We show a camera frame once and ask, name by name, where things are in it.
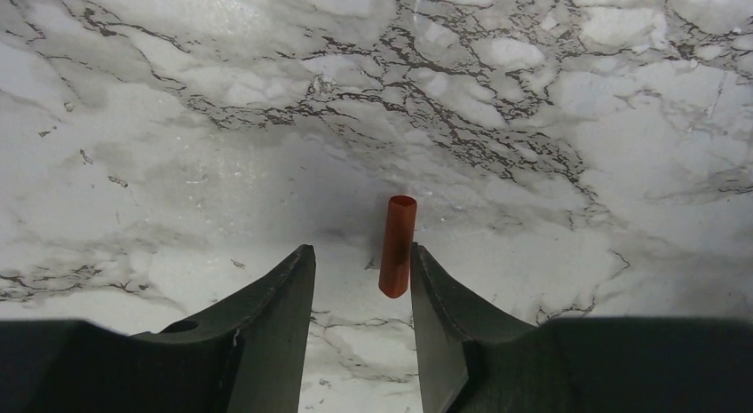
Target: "white marble countertop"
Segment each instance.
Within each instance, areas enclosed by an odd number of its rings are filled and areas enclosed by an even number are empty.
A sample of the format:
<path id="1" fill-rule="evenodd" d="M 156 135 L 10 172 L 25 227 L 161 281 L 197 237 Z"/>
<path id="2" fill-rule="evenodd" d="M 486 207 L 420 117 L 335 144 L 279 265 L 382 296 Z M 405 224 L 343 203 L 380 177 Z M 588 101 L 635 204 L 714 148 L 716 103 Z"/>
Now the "white marble countertop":
<path id="1" fill-rule="evenodd" d="M 749 318 L 753 0 L 0 0 L 0 317 L 158 331 L 317 252 L 300 411 L 421 411 L 389 195 L 532 323 Z"/>

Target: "mounting hole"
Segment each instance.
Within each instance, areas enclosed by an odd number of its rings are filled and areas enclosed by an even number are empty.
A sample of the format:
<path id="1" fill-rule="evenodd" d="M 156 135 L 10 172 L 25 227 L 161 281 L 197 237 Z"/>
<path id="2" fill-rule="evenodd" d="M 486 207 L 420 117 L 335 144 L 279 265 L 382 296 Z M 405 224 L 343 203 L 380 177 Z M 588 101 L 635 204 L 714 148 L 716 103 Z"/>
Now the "mounting hole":
<path id="1" fill-rule="evenodd" d="M 199 323 L 193 320 L 183 320 L 182 322 L 173 322 L 167 326 L 161 333 L 180 333 L 182 331 L 189 331 L 199 327 Z"/>

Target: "orange plastic cylinder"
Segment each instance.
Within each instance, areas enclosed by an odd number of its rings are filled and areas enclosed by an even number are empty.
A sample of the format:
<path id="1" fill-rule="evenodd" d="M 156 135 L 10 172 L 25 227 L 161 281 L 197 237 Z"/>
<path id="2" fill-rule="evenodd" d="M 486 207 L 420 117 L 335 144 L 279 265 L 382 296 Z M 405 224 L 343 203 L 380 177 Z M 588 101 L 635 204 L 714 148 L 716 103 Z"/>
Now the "orange plastic cylinder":
<path id="1" fill-rule="evenodd" d="M 379 289 L 388 298 L 399 298 L 408 290 L 410 249 L 417 211 L 418 203 L 407 195 L 395 195 L 388 204 L 379 269 Z"/>

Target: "black plastic part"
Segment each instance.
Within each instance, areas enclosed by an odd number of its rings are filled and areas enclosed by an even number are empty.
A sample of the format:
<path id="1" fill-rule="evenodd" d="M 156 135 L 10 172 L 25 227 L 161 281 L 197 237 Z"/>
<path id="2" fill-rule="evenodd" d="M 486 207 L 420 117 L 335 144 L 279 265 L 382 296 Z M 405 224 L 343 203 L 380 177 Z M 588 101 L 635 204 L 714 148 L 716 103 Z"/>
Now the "black plastic part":
<path id="1" fill-rule="evenodd" d="M 315 267 L 301 246 L 158 334 L 0 322 L 0 411 L 297 412 Z"/>
<path id="2" fill-rule="evenodd" d="M 750 323 L 583 318 L 537 328 L 463 286 L 418 244 L 410 288 L 425 413 L 753 406 Z"/>

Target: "gray marble veining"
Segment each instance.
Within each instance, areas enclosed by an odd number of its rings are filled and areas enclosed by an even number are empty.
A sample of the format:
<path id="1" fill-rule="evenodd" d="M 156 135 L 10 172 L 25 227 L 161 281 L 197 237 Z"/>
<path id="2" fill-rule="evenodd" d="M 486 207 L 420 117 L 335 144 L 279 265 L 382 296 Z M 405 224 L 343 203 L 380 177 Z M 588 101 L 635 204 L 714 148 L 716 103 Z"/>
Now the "gray marble veining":
<path id="1" fill-rule="evenodd" d="M 753 0 L 0 0 L 0 313 L 158 330 L 308 242 L 301 411 L 417 412 L 409 303 L 373 263 L 407 192 L 416 239 L 528 322 L 749 318 L 751 21 Z"/>

